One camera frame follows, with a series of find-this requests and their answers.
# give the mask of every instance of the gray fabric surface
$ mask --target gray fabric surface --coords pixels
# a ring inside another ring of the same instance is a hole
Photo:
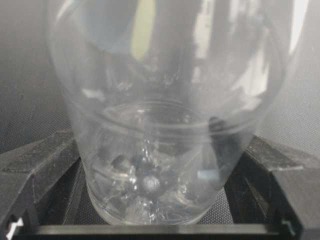
[[[46,47],[44,4],[0,1],[0,153],[70,127]]]
[[[320,1],[311,0],[293,77],[284,83],[257,135],[320,158]]]

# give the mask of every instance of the clear plastic bottle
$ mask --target clear plastic bottle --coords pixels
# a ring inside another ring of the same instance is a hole
[[[296,5],[48,1],[52,60],[103,219],[190,224],[206,213],[288,72]]]

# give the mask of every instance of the black holder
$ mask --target black holder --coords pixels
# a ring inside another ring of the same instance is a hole
[[[225,185],[234,224],[74,225],[85,176],[71,131],[0,155],[0,240],[320,239],[320,160],[254,137]]]

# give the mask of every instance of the bottle bottom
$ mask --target bottle bottom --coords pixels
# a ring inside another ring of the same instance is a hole
[[[91,200],[93,208],[95,209],[97,214],[107,224],[110,224],[110,225],[137,225],[136,222],[131,222],[131,221],[123,220],[123,219],[118,219],[117,217],[115,217],[111,213],[109,213],[107,210],[102,208],[99,205],[99,203],[96,200],[96,198],[94,197],[94,195],[92,194],[92,192],[90,190],[90,187],[88,185],[87,185],[87,191],[88,191],[88,195],[89,195],[89,198]],[[210,207],[208,207],[205,211],[203,211],[203,213],[201,213],[200,215],[193,216],[187,221],[175,222],[175,223],[170,223],[170,224],[171,225],[193,225],[193,224],[196,224],[207,213],[207,211],[209,211],[209,209],[212,207],[212,205]]]

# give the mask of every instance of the gray background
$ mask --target gray background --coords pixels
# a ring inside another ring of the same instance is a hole
[[[310,0],[296,73],[257,134],[320,158],[320,1]],[[46,48],[44,1],[0,1],[0,153],[68,128]]]

